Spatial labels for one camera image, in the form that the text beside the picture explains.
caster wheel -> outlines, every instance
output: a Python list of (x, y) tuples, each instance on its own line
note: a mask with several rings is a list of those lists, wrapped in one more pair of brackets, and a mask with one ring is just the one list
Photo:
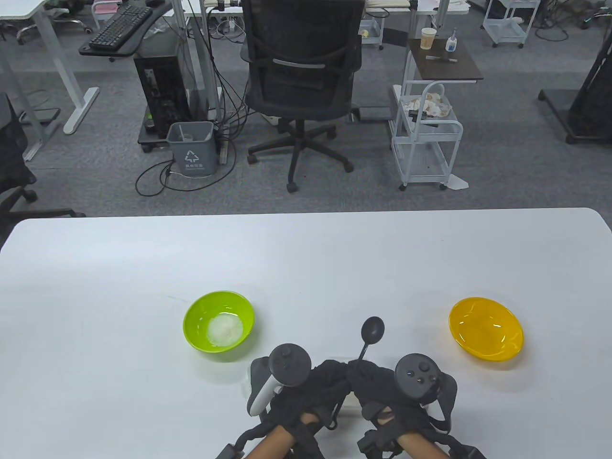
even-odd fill
[(36, 192), (33, 190), (23, 190), (23, 198), (27, 202), (33, 203), (35, 200), (38, 199), (38, 196), (36, 195)]

gray trash bin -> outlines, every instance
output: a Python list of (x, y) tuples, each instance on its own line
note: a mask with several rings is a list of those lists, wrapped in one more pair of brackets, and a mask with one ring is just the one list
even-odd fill
[(210, 121), (179, 122), (170, 126), (166, 141), (181, 174), (188, 177), (213, 175), (217, 171), (217, 148)]

bottle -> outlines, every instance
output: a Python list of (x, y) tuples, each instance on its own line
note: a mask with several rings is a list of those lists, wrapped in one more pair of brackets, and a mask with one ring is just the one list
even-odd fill
[(454, 52), (457, 49), (457, 28), (453, 29), (453, 34), (446, 40), (446, 51), (449, 53)]

hand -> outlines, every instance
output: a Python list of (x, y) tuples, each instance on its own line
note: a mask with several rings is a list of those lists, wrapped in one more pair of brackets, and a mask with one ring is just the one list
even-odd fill
[(395, 385), (393, 370), (379, 367), (367, 360), (362, 360), (358, 365), (354, 360), (348, 365), (346, 379), (351, 384), (359, 404), (364, 407), (375, 401), (385, 406), (377, 417), (371, 420), (376, 427), (394, 418), (399, 421), (402, 433), (431, 429), (429, 416), (423, 407), (410, 400)]

black keyboard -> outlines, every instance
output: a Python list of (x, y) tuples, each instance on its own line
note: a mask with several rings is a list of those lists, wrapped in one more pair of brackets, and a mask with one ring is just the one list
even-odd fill
[(128, 5), (113, 16), (108, 24), (89, 41), (94, 50), (117, 51), (153, 13), (149, 7)]

